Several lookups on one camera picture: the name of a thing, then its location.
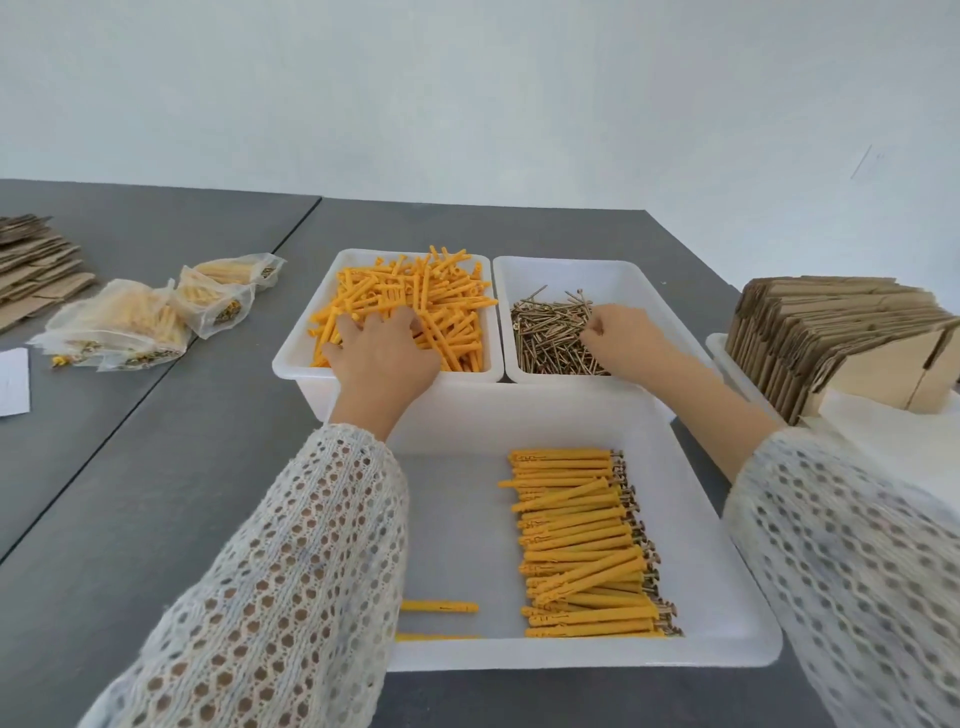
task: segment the person's right hand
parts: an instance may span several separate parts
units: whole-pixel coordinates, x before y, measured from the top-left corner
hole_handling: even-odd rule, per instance
[[[616,303],[593,308],[580,340],[612,375],[654,394],[684,356],[646,311]]]
[[[405,305],[387,321],[370,314],[363,328],[341,314],[337,329],[343,346],[326,343],[322,349],[340,380],[330,421],[362,427],[384,442],[411,402],[437,378],[440,355],[417,348],[413,331],[421,329],[420,319]]]

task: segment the white knit sweater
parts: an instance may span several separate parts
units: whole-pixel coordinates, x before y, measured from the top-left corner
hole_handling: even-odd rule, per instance
[[[774,435],[725,521],[838,726],[960,725],[960,523],[850,458],[805,431]],[[407,508],[369,433],[313,433],[81,728],[367,726]]]

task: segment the stack of cardboard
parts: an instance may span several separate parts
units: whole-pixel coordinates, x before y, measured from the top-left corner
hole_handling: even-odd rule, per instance
[[[0,217],[0,332],[65,301],[94,281],[80,249],[35,215]]]
[[[960,376],[960,317],[894,279],[754,279],[727,353],[790,424],[828,387],[898,409],[939,412]]]

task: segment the person's left hand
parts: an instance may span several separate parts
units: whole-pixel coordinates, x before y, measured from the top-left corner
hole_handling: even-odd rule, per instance
[[[332,423],[349,423],[383,442],[411,402],[423,394],[440,372],[440,355],[419,349],[412,330],[420,319],[408,306],[387,321],[369,314],[363,328],[349,314],[337,318],[343,347],[324,344],[324,356],[340,380],[340,397]]]

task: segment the white wall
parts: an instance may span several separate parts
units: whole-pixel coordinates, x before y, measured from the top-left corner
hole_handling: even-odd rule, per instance
[[[958,37],[952,0],[6,0],[0,177],[646,208],[738,286],[960,310]]]

